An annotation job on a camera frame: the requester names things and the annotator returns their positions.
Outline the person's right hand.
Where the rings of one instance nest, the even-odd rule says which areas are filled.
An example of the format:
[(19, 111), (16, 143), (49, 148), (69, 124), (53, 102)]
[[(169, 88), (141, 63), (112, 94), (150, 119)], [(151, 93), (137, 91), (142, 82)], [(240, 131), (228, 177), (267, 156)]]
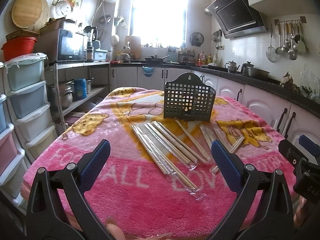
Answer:
[(304, 197), (299, 197), (299, 204), (294, 215), (294, 225), (295, 227), (301, 227), (314, 209), (314, 205), (305, 199)]

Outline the person's left hand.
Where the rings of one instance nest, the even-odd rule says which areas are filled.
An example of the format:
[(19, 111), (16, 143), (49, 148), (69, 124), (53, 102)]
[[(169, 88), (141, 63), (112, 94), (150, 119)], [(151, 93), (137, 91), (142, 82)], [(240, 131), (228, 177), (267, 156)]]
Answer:
[(172, 233), (163, 233), (160, 235), (149, 236), (146, 238), (139, 238), (137, 236), (130, 236), (123, 233), (121, 228), (118, 226), (116, 219), (112, 216), (107, 217), (105, 222), (105, 228), (110, 232), (110, 234), (117, 240), (128, 240), (128, 239), (171, 239)]

